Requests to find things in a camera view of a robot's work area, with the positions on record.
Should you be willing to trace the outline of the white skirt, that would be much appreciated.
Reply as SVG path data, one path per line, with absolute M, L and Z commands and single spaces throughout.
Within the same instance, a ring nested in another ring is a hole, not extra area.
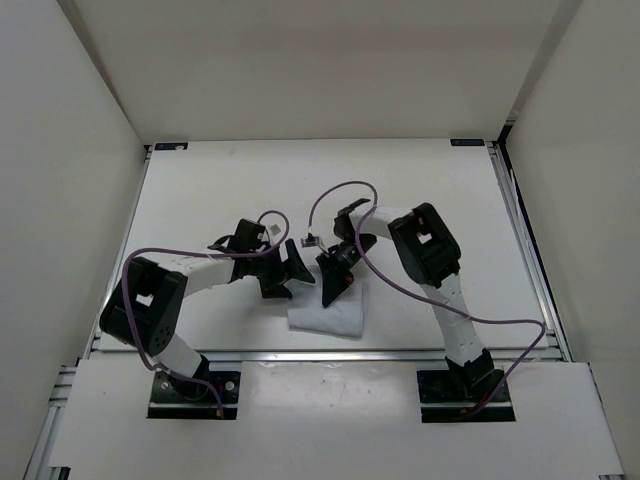
M 290 330 L 359 340 L 363 336 L 369 304 L 369 284 L 356 280 L 353 286 L 328 307 L 322 306 L 322 279 L 317 267 L 311 270 L 314 284 L 292 280 L 287 288 L 292 299 L 287 309 Z

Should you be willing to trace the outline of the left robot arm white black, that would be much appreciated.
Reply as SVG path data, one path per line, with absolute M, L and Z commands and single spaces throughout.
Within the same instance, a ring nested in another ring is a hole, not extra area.
M 176 333 L 182 303 L 195 293 L 246 277 L 258 280 L 264 299 L 291 299 L 288 282 L 313 284 L 315 278 L 295 242 L 286 239 L 284 246 L 282 256 L 266 225 L 242 219 L 233 234 L 208 247 L 209 255 L 185 255 L 165 264 L 136 256 L 123 267 L 99 327 L 136 348 L 187 400 L 214 397 L 208 361 Z

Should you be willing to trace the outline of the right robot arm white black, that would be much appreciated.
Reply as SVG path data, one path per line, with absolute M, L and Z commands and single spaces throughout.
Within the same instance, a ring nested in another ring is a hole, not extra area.
M 502 378 L 473 323 L 464 317 L 468 309 L 460 282 L 461 250 L 433 205 L 413 209 L 377 207 L 368 212 L 368 201 L 359 199 L 338 211 L 334 235 L 340 239 L 316 256 L 322 278 L 323 307 L 330 306 L 354 283 L 352 268 L 380 238 L 389 239 L 401 265 L 433 307 L 440 327 L 448 367 L 447 380 L 430 387 L 450 401 L 486 399 Z

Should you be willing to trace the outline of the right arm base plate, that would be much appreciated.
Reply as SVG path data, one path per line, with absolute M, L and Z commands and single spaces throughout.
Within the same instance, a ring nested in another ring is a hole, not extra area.
M 504 371 L 496 369 L 467 391 L 448 370 L 418 370 L 421 421 L 424 424 L 514 422 L 516 416 L 507 384 L 487 401 L 503 376 Z

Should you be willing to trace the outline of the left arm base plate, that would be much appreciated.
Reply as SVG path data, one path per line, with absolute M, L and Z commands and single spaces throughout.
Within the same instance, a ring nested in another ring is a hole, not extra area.
M 167 420 L 224 420 L 234 421 L 238 416 L 241 370 L 209 371 L 208 383 L 216 390 L 221 400 L 219 408 L 215 395 L 200 384 L 184 382 L 168 376 L 165 372 L 154 375 L 147 417 Z

